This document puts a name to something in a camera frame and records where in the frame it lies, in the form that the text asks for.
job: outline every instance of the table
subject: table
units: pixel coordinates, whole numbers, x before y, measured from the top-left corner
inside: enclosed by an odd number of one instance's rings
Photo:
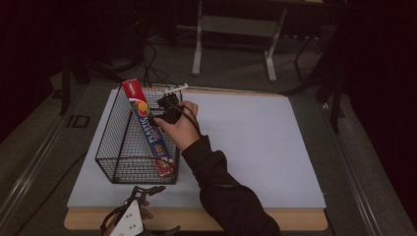
[[[325,230],[328,227],[324,214],[326,203],[286,97],[185,90],[184,99],[200,105],[202,133],[209,134],[213,149],[226,153],[230,173],[257,193],[266,212],[282,230]],[[109,97],[68,202],[65,226],[69,229],[98,229],[102,219],[132,191],[133,185],[112,185],[94,162],[112,100],[114,92]],[[221,115],[213,112],[214,108],[221,110]],[[261,111],[265,114],[262,122],[257,123]],[[248,132],[254,136],[245,136]],[[242,158],[242,153],[262,156],[266,161]],[[146,221],[147,228],[167,230],[181,225],[182,230],[221,230],[201,207],[198,194],[198,184],[191,171],[180,162],[177,183],[167,185],[164,192],[149,198],[152,205],[149,210],[155,219]]]
[[[196,50],[194,54],[193,69],[192,75],[197,76],[200,74],[201,60],[202,60],[202,34],[203,31],[215,31],[215,32],[225,32],[225,33],[234,33],[234,34],[246,34],[254,36],[264,36],[270,37],[270,46],[268,50],[265,51],[265,60],[266,67],[268,71],[268,79],[270,82],[276,82],[276,74],[274,70],[274,65],[272,61],[272,55],[275,50],[276,44],[281,36],[281,31],[284,26],[284,21],[286,20],[288,9],[290,8],[302,8],[314,9],[314,8],[343,8],[343,4],[334,4],[334,3],[324,3],[322,0],[264,0],[264,1],[250,1],[250,2],[239,2],[228,0],[228,1],[206,1],[207,3],[217,3],[217,4],[235,4],[233,7],[239,8],[239,6],[248,7],[253,6],[253,9],[249,11],[257,11],[255,7],[263,6],[268,7],[269,9],[273,8],[273,11],[276,13],[276,16],[263,16],[263,13],[252,14],[249,17],[242,17],[238,14],[239,17],[226,16],[225,13],[222,13],[221,16],[213,13],[204,12],[204,0],[199,0],[199,9],[198,9],[198,20],[197,20],[197,42]],[[299,22],[306,22],[304,16],[297,16],[300,19]],[[318,19],[324,18],[324,16],[317,16]],[[321,20],[313,20],[314,23],[307,22],[309,27],[310,34],[307,36],[315,37],[317,30],[315,25],[318,24]],[[298,37],[304,37],[305,34],[297,35]]]

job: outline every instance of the gray floor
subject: gray floor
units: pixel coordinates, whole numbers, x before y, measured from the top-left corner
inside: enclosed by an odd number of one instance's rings
[[[151,80],[156,81],[157,76],[164,78],[167,75],[167,80],[178,85],[187,83],[192,87],[273,93],[300,85],[292,60],[302,42],[295,38],[284,38],[278,43],[273,56],[278,82],[272,84],[268,81],[263,52],[258,50],[264,43],[261,40],[253,41],[252,38],[245,41],[257,45],[250,50],[233,45],[231,48],[234,49],[227,49],[224,44],[228,42],[209,40],[203,50],[201,74],[193,77],[194,43],[193,36],[190,36],[180,37],[175,46],[164,43],[162,37],[151,40],[156,51],[152,64],[156,70],[155,74],[150,73]],[[314,68],[321,56],[315,52],[316,49],[316,43],[312,43],[300,58],[304,76]],[[152,54],[148,48],[149,60]],[[41,167],[39,171],[26,175],[35,178],[23,187],[26,196],[12,201],[15,205],[12,211],[16,212],[8,214],[6,221],[2,222],[1,235],[15,235],[47,198],[65,171],[89,148],[109,89],[118,86],[92,74],[93,79],[88,87],[73,85],[74,106],[66,116],[58,115],[60,101],[48,98],[1,144],[2,220],[5,213],[3,204],[27,166],[31,161],[38,160],[31,164]],[[139,68],[122,76],[140,79],[143,75],[144,68]],[[59,87],[59,79],[58,74],[51,81]],[[328,125],[328,111],[314,100],[316,90],[310,88],[290,97],[290,100],[325,194],[331,227],[321,232],[283,232],[283,235],[417,235],[350,107],[348,96],[342,98],[343,117],[338,120],[340,134],[337,135]],[[67,127],[69,117],[73,114],[89,116],[88,127]],[[66,202],[81,166],[82,162],[78,161],[20,235],[99,235],[98,231],[70,231],[63,225]]]

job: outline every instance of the black cable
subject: black cable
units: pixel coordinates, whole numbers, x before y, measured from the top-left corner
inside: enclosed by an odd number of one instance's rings
[[[191,114],[193,114],[193,117],[195,118],[195,120],[193,120],[187,113],[185,113],[182,109],[180,109],[179,106],[174,105],[174,104],[172,104],[169,101],[165,101],[165,102],[168,103],[168,105],[172,106],[172,108],[174,108],[174,109],[178,110],[179,112],[181,112],[181,114],[184,115],[191,122],[191,124],[193,124],[193,126],[196,129],[197,133],[199,133],[199,136],[200,137],[202,136],[202,133],[200,132],[199,122],[197,121],[196,115],[194,115],[194,113],[191,111],[190,108],[188,108],[187,106],[181,106],[183,108],[188,109],[191,112]]]
[[[53,193],[55,193],[55,191],[58,189],[59,185],[62,183],[62,181],[64,180],[65,177],[67,177],[68,173],[74,168],[74,166],[80,161],[82,160],[84,157],[86,157],[87,153],[83,153],[80,157],[78,157],[73,164],[70,166],[70,168],[67,169],[67,171],[65,171],[64,175],[61,177],[61,179],[58,181],[58,183],[55,185],[55,187],[52,189],[52,191],[48,194],[48,196],[46,196],[46,198],[43,200],[43,202],[37,207],[37,209],[30,215],[30,217],[21,225],[21,227],[18,229],[18,231],[16,231],[16,233],[14,234],[14,236],[18,236],[22,230],[29,224],[29,222],[34,218],[34,216],[40,211],[40,209],[48,202],[48,200],[50,199],[50,197],[52,196]]]
[[[170,80],[166,80],[166,79],[159,78],[159,80],[157,80],[157,81],[151,82],[150,80],[148,80],[148,82],[150,83],[150,86],[149,86],[150,88],[152,88],[152,86],[151,86],[152,84],[155,84],[155,85],[164,84],[167,88],[171,88],[171,87],[178,88],[178,85],[175,82],[170,81]]]
[[[153,56],[150,59],[150,61],[148,61],[147,58],[144,58],[144,67],[145,67],[145,74],[144,74],[144,87],[147,86],[147,83],[149,84],[149,87],[152,88],[151,84],[152,82],[150,81],[150,77],[149,77],[149,70],[152,68],[152,64],[156,58],[156,49],[150,45],[149,43],[147,43],[147,46],[150,47],[150,49],[152,49],[153,51]]]
[[[168,74],[166,74],[165,72],[156,70],[154,67],[151,67],[153,74],[160,80],[160,81],[165,81],[168,78]],[[160,73],[163,75],[163,78],[161,78],[156,72]]]

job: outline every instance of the black wire basket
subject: black wire basket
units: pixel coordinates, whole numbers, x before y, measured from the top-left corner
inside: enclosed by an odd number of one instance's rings
[[[156,101],[163,96],[163,92],[167,89],[172,88],[160,85],[144,88],[144,94],[153,115],[163,112]],[[181,92],[175,93],[178,99],[182,100]],[[113,184],[175,184],[178,178],[180,153],[168,135],[161,130],[160,133],[171,158],[174,160],[173,163],[151,155],[126,93],[123,88],[119,88],[95,161]],[[160,175],[156,166],[158,161],[159,165],[170,170],[169,175]]]

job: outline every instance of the white board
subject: white board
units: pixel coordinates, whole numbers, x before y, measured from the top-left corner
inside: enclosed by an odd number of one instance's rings
[[[68,207],[117,207],[133,190],[134,185],[111,184],[94,161],[114,98],[115,91]],[[288,98],[184,92],[183,99],[199,104],[201,131],[209,135],[212,149],[226,154],[229,172],[251,188],[264,207],[326,207]],[[177,183],[165,186],[165,191],[149,197],[152,207],[202,207],[200,189],[183,159]]]

